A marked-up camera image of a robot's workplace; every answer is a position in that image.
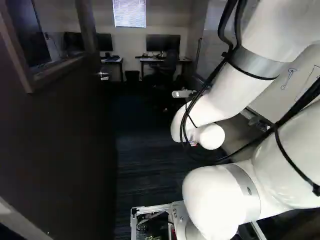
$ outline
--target metal frame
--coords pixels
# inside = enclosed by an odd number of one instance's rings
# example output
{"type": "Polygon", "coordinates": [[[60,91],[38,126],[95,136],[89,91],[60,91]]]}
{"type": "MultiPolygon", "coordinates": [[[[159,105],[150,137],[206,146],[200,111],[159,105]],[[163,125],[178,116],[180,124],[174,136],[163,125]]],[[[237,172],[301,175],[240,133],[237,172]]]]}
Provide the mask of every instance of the metal frame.
{"type": "MultiPolygon", "coordinates": [[[[166,211],[168,215],[168,220],[174,224],[172,226],[168,223],[168,235],[169,240],[171,240],[171,231],[174,227],[176,238],[178,240],[188,240],[186,239],[186,225],[189,221],[189,215],[186,210],[185,204],[183,201],[175,201],[169,204],[163,205],[155,205],[155,206],[140,206],[140,207],[133,207],[131,208],[130,214],[130,227],[131,227],[131,240],[137,240],[137,216],[142,214],[149,214],[154,212],[162,212],[166,211]]],[[[263,231],[259,227],[256,221],[250,222],[252,228],[254,229],[257,237],[259,240],[267,240],[266,236],[264,235],[263,231]]]]}

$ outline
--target dark carpet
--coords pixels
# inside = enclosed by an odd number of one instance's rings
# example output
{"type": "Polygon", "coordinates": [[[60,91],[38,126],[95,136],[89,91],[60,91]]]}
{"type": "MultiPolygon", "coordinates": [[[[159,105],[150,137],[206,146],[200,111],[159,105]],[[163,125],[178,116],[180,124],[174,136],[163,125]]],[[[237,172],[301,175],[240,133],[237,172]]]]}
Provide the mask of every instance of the dark carpet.
{"type": "MultiPolygon", "coordinates": [[[[139,91],[114,89],[112,125],[116,136],[118,173],[115,239],[131,238],[132,207],[168,204],[182,200],[186,174],[202,165],[189,159],[172,140],[173,115],[147,104],[139,91]]],[[[216,157],[225,155],[216,151],[216,157]]]]}

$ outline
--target window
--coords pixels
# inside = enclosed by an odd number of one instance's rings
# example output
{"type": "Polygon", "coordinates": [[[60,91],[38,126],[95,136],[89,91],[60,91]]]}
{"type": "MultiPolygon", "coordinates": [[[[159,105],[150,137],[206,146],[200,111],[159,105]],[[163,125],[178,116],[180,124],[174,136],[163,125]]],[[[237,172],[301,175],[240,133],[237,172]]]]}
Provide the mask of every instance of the window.
{"type": "Polygon", "coordinates": [[[146,27],[146,0],[112,1],[115,27],[146,27]]]}

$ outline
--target white robotic arm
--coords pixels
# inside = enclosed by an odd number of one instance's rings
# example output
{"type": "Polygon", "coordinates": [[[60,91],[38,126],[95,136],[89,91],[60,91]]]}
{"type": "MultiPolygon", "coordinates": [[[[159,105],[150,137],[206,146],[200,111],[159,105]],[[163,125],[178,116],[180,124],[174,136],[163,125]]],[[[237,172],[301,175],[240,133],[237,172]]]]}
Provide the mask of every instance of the white robotic arm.
{"type": "MultiPolygon", "coordinates": [[[[198,128],[187,119],[188,140],[218,148],[225,135],[214,122],[242,111],[283,67],[320,40],[319,11],[319,0],[262,0],[243,33],[242,46],[224,65],[212,90],[190,111],[198,128]]],[[[176,113],[171,125],[176,142],[185,110],[184,106],[176,113]]],[[[279,129],[286,153],[316,185],[320,185],[319,122],[320,102],[279,129]]],[[[193,170],[183,182],[182,194],[190,219],[207,240],[231,239],[239,225],[291,209],[320,207],[320,197],[281,153],[274,134],[257,147],[252,159],[193,170]]]]}
{"type": "MultiPolygon", "coordinates": [[[[222,129],[211,126],[240,113],[283,68],[320,40],[319,9],[318,0],[262,0],[259,3],[243,32],[242,46],[230,61],[232,65],[224,65],[214,87],[190,111],[190,118],[198,128],[189,118],[186,120],[189,141],[201,143],[209,150],[222,145],[225,137],[222,129]]],[[[186,107],[181,107],[171,124],[171,136],[176,142],[180,142],[180,124],[185,111],[186,107]]]]}

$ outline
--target wire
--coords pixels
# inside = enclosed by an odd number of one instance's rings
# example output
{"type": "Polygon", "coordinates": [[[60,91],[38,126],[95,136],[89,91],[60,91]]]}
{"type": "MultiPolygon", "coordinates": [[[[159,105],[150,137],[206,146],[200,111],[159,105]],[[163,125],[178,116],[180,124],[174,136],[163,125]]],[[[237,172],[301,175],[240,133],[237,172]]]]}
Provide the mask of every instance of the wire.
{"type": "Polygon", "coordinates": [[[241,34],[241,19],[244,14],[248,0],[238,0],[238,5],[235,10],[235,21],[234,21],[234,33],[236,39],[235,49],[238,49],[242,43],[242,34],[241,34]]]}
{"type": "MultiPolygon", "coordinates": [[[[318,95],[320,95],[320,78],[318,78],[312,85],[311,87],[303,94],[303,96],[290,108],[290,110],[279,120],[277,121],[274,126],[272,128],[270,128],[269,130],[267,130],[264,134],[262,134],[261,136],[257,137],[256,139],[254,139],[253,141],[249,142],[248,144],[244,145],[243,147],[241,147],[240,149],[238,149],[237,151],[224,156],[218,160],[216,160],[215,162],[222,162],[225,161],[227,159],[230,159],[231,157],[233,157],[234,155],[242,152],[244,149],[248,148],[251,145],[257,144],[261,141],[263,141],[264,139],[266,139],[270,134],[274,133],[275,136],[275,140],[279,146],[280,151],[282,152],[283,156],[287,159],[286,156],[288,156],[288,154],[286,153],[286,151],[284,150],[280,138],[279,138],[279,133],[278,133],[278,129],[283,126],[287,121],[289,121],[292,117],[294,117],[297,113],[299,113],[305,106],[307,106],[309,103],[311,103],[318,95]]],[[[319,187],[317,185],[311,184],[314,190],[317,190],[319,187]]]]}
{"type": "Polygon", "coordinates": [[[58,48],[58,46],[57,46],[57,44],[56,44],[56,41],[54,40],[54,38],[51,36],[51,35],[49,35],[48,34],[48,39],[50,39],[52,42],[53,42],[53,44],[54,44],[54,46],[55,46],[55,49],[56,49],[56,52],[58,53],[58,55],[59,55],[59,58],[61,58],[61,55],[60,55],[60,51],[59,51],[59,48],[58,48]]]}
{"type": "MultiPolygon", "coordinates": [[[[156,222],[164,222],[164,223],[168,223],[168,224],[171,224],[171,225],[175,225],[173,222],[169,221],[169,220],[164,220],[164,219],[152,219],[152,221],[156,221],[156,222]]],[[[138,231],[138,232],[144,232],[145,230],[141,230],[139,228],[139,225],[137,224],[135,229],[138,231]]]]}
{"type": "Polygon", "coordinates": [[[193,124],[193,126],[197,129],[198,127],[197,127],[197,125],[194,123],[194,121],[192,120],[192,118],[190,117],[189,113],[188,113],[188,117],[189,117],[191,123],[193,124]]]}
{"type": "Polygon", "coordinates": [[[222,13],[221,18],[220,18],[219,25],[218,25],[218,37],[220,38],[221,41],[223,41],[224,43],[228,44],[228,46],[229,46],[228,52],[232,51],[232,49],[234,48],[234,45],[225,36],[225,29],[226,29],[228,20],[229,20],[229,18],[231,16],[236,4],[237,4],[237,0],[228,0],[226,2],[224,10],[223,10],[223,13],[222,13]]]}
{"type": "MultiPolygon", "coordinates": [[[[239,0],[241,1],[238,6],[237,6],[237,14],[235,15],[235,20],[234,20],[234,26],[235,29],[237,29],[236,31],[236,35],[237,35],[237,46],[239,46],[241,44],[241,33],[240,33],[240,29],[241,29],[241,17],[242,17],[242,13],[243,9],[247,3],[246,0],[239,0]]],[[[186,154],[189,156],[189,158],[193,159],[196,162],[202,162],[204,164],[207,164],[208,162],[206,162],[206,160],[208,160],[209,158],[212,158],[213,156],[211,154],[208,154],[207,156],[203,155],[199,155],[199,153],[193,152],[195,155],[198,156],[198,158],[195,158],[194,156],[192,156],[190,153],[188,153],[188,147],[190,148],[190,142],[187,136],[187,132],[186,132],[186,122],[187,122],[187,118],[189,117],[191,123],[195,125],[194,121],[191,119],[190,117],[190,111],[192,110],[192,108],[195,106],[196,102],[199,100],[199,98],[202,96],[202,94],[204,93],[204,91],[207,89],[207,87],[211,84],[211,82],[213,81],[213,79],[218,75],[218,73],[220,72],[221,68],[224,66],[224,64],[226,62],[228,62],[230,56],[233,54],[233,52],[236,50],[233,49],[233,44],[232,42],[230,42],[226,37],[225,37],[225,28],[226,25],[228,23],[228,20],[230,18],[230,15],[235,7],[237,3],[237,0],[228,0],[225,8],[223,10],[220,22],[219,22],[219,26],[218,26],[218,36],[219,38],[225,42],[226,44],[229,45],[229,49],[228,49],[228,53],[224,56],[224,59],[220,62],[220,64],[213,70],[213,72],[210,74],[210,76],[205,80],[205,82],[202,85],[202,88],[200,91],[197,92],[196,96],[191,100],[189,106],[186,108],[186,111],[183,114],[183,117],[181,119],[181,124],[180,124],[180,142],[182,144],[182,147],[184,149],[184,151],[186,152],[186,154]]],[[[224,160],[227,160],[229,157],[223,157],[221,159],[215,160],[215,163],[219,163],[222,162],[224,160]]]]}

